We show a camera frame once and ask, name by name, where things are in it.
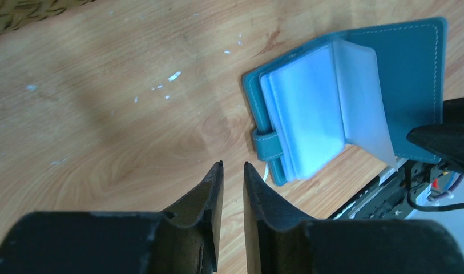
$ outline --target teal leather wallet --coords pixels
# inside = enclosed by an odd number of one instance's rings
[[[446,41],[445,18],[343,30],[246,73],[252,138],[274,183],[310,178],[345,143],[390,165],[393,153],[438,163],[406,135],[442,123]]]

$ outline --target teal card holder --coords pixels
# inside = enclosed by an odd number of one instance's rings
[[[290,163],[284,160],[290,154],[290,144],[285,146],[284,134],[287,137],[291,133],[290,130],[285,131],[286,133],[282,132],[283,127],[277,128],[278,120],[274,119],[275,110],[271,110],[269,87],[264,86],[268,83],[266,79],[270,82],[284,83],[284,81],[277,80],[280,78],[272,79],[271,77],[287,66],[304,61],[306,56],[324,45],[338,40],[373,49],[376,54],[377,77],[381,88],[380,98],[382,98],[384,117],[394,154],[426,163],[438,163],[439,157],[409,143],[406,135],[415,127],[442,123],[447,21],[440,17],[330,33],[315,38],[246,73],[243,77],[243,87],[256,123],[252,136],[255,149],[258,158],[268,163],[274,183],[281,186],[294,178],[290,175],[288,167]],[[290,86],[281,86],[281,91],[291,92],[290,89],[288,90]],[[287,110],[287,106],[280,104],[287,104],[289,98],[276,99],[278,100],[276,103],[279,104],[277,106]],[[352,99],[343,98],[342,100],[344,102],[340,105]],[[304,109],[304,115],[310,115],[312,111],[315,110]],[[342,115],[344,121],[348,120],[349,116],[345,116],[344,110]],[[362,144],[367,146],[365,142],[358,144],[348,141],[348,136],[345,137],[345,142],[360,147],[363,147]]]

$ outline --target stitching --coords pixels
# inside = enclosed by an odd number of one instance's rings
[[[406,29],[413,29],[413,28],[419,28],[419,27],[433,27],[435,30],[435,58],[434,58],[434,70],[433,70],[433,123],[435,124],[437,122],[437,110],[435,108],[435,102],[437,101],[437,60],[438,60],[438,27],[434,24],[422,24],[422,25],[414,25],[414,26],[405,26],[405,27],[394,27],[394,28],[389,28],[386,30],[375,30],[375,31],[364,31],[361,33],[351,33],[351,35],[361,35],[361,34],[370,34],[370,33],[382,33],[382,32],[387,32],[387,31],[394,31],[394,30],[406,30]],[[421,159],[421,160],[430,160],[430,158],[425,158],[425,157],[414,157],[412,155],[407,155],[403,153],[397,153],[398,156],[403,156],[407,158],[416,158],[416,159]],[[437,160],[437,156],[433,155],[433,160]]]
[[[278,153],[278,154],[276,154],[276,155],[273,155],[273,156],[269,156],[269,157],[267,157],[267,158],[262,159],[262,161],[267,161],[267,160],[270,160],[270,159],[277,158],[277,157],[280,156],[281,154],[282,154],[282,152],[281,152],[281,153]]]
[[[270,137],[257,138],[257,139],[255,139],[255,141],[256,141],[256,142],[260,142],[260,141],[269,140],[269,139],[272,139],[272,138],[275,138],[275,137],[277,137],[277,134],[274,134],[273,136],[270,136]]]
[[[287,56],[286,58],[284,58],[281,62],[277,63],[276,66],[279,66],[285,62],[288,62],[291,58],[295,57],[297,54],[296,53],[293,53],[293,54],[289,54],[289,56]],[[252,81],[255,81],[255,79],[257,79],[259,77],[259,74],[256,74],[254,75],[252,78],[250,78],[250,80],[248,81],[248,86],[250,88],[251,84],[252,84]],[[252,95],[252,102],[253,102],[253,105],[255,106],[255,109],[259,109],[259,106],[257,105],[257,99],[255,98],[255,94],[254,92],[250,92],[250,94]],[[257,117],[259,118],[259,122],[260,124],[263,124],[264,121],[262,120],[262,114],[260,111],[257,112]]]

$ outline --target wood grain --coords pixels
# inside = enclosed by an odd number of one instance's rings
[[[464,1],[98,1],[0,36],[0,241],[35,210],[161,210],[223,160],[219,273],[246,273],[243,163],[264,165],[241,75],[329,31],[437,15],[445,99],[464,96]],[[276,189],[324,218],[383,168],[348,147]]]

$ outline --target white paint speck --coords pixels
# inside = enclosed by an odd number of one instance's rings
[[[67,158],[64,158],[64,159],[62,159],[62,160],[60,160],[60,161],[53,161],[53,162],[51,163],[51,165],[52,165],[52,166],[57,166],[57,165],[59,165],[59,164],[63,164],[66,160],[67,160]]]
[[[30,84],[26,88],[28,91],[35,91],[37,89],[37,86],[34,84]]]
[[[181,71],[177,71],[175,74],[171,75],[171,77],[168,78],[168,82],[175,80],[180,75],[181,75]]]

